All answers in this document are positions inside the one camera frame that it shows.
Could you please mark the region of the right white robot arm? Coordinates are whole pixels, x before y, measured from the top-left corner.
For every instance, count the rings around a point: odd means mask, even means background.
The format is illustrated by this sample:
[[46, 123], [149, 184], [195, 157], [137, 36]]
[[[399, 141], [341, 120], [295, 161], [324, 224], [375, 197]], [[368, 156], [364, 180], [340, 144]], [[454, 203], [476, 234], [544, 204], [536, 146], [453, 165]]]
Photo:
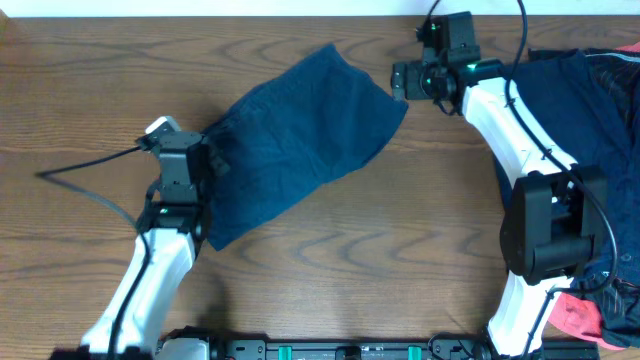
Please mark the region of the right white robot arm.
[[596, 355], [577, 342], [546, 343], [543, 327], [558, 297], [611, 239], [606, 177], [581, 166], [545, 132], [497, 59], [414, 61], [392, 67], [398, 100], [452, 103], [489, 145], [511, 189], [500, 228], [508, 278], [496, 313], [476, 339], [434, 340], [439, 359], [567, 359]]

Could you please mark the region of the dark blue denim shorts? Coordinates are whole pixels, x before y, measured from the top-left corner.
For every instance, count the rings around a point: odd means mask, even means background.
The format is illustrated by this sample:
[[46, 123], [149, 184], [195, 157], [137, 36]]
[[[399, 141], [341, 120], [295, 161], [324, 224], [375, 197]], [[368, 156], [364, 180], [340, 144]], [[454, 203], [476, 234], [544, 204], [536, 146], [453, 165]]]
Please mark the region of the dark blue denim shorts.
[[230, 167], [212, 188], [209, 243], [220, 251], [366, 166], [407, 110], [332, 44], [253, 88], [204, 131]]

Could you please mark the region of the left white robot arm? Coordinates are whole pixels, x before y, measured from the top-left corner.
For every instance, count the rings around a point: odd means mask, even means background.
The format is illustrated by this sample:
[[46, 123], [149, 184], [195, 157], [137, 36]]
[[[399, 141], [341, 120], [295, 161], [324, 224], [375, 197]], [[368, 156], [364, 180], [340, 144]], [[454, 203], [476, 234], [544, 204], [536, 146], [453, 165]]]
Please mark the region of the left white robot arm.
[[228, 166], [197, 132], [139, 138], [160, 175], [147, 189], [131, 262], [109, 305], [75, 349], [54, 359], [220, 359], [224, 348], [204, 330], [185, 327], [161, 335], [174, 296], [212, 226], [212, 188]]

